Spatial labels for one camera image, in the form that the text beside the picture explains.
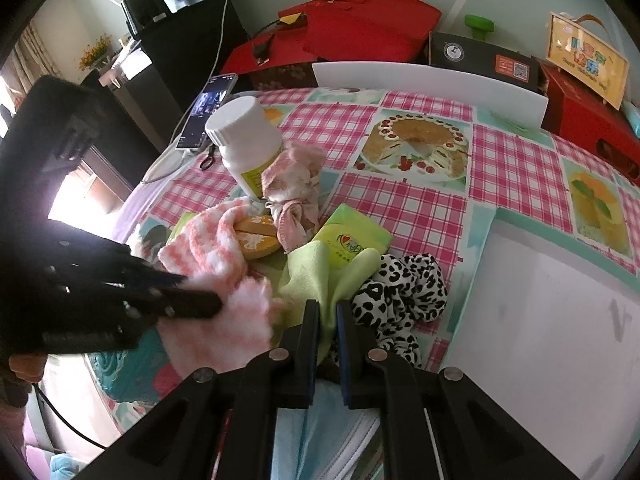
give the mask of white bottle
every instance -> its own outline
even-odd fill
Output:
[[[282,151],[282,135],[264,116],[258,99],[244,96],[229,101],[211,115],[204,129],[246,195],[262,199],[262,172]]]

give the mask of black box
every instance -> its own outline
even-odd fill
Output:
[[[429,65],[491,77],[532,92],[538,92],[540,64],[485,41],[432,32],[429,36]]]

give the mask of qr code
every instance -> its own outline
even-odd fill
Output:
[[[525,83],[529,81],[529,67],[527,65],[523,65],[522,63],[513,63],[513,76],[517,79],[524,81]]]

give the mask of white bottle cap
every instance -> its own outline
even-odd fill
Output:
[[[264,129],[262,105],[253,96],[243,96],[229,101],[211,114],[204,126],[207,135],[218,146],[228,146],[252,132]]]

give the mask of human hand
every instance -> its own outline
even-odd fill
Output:
[[[46,355],[12,355],[9,357],[9,368],[18,379],[28,383],[39,383],[44,375],[47,364]]]

